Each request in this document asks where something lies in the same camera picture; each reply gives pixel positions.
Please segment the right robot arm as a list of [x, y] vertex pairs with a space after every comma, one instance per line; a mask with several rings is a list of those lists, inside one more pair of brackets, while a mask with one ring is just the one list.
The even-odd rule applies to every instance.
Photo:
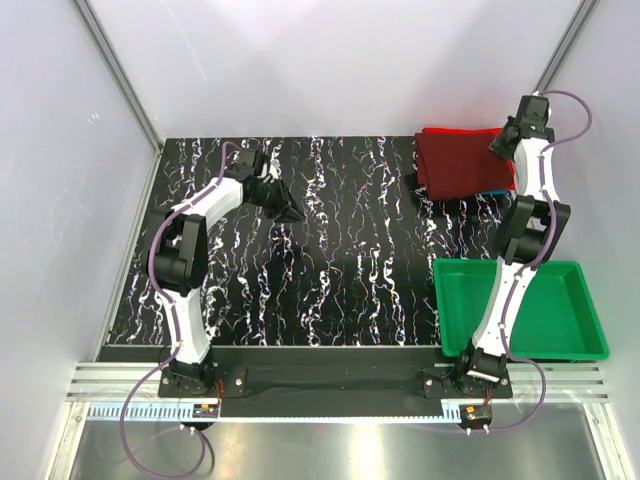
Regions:
[[515, 199], [498, 230], [487, 307], [455, 362], [452, 383], [465, 396], [483, 396], [506, 378], [511, 334], [525, 293], [571, 215], [554, 185], [552, 157], [559, 142], [548, 126], [550, 116], [550, 101], [542, 92], [525, 95], [490, 145], [492, 153], [513, 163]]

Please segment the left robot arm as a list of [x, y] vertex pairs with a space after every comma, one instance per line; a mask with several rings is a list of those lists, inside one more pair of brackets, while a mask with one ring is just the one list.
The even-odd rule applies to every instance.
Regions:
[[244, 204], [260, 208], [275, 223], [305, 219], [278, 168], [256, 149], [222, 145], [220, 171], [203, 189], [168, 209], [150, 212], [146, 274], [169, 322], [171, 350], [160, 367], [167, 382], [196, 396], [220, 392], [206, 336], [200, 290], [208, 271], [208, 234], [219, 220]]

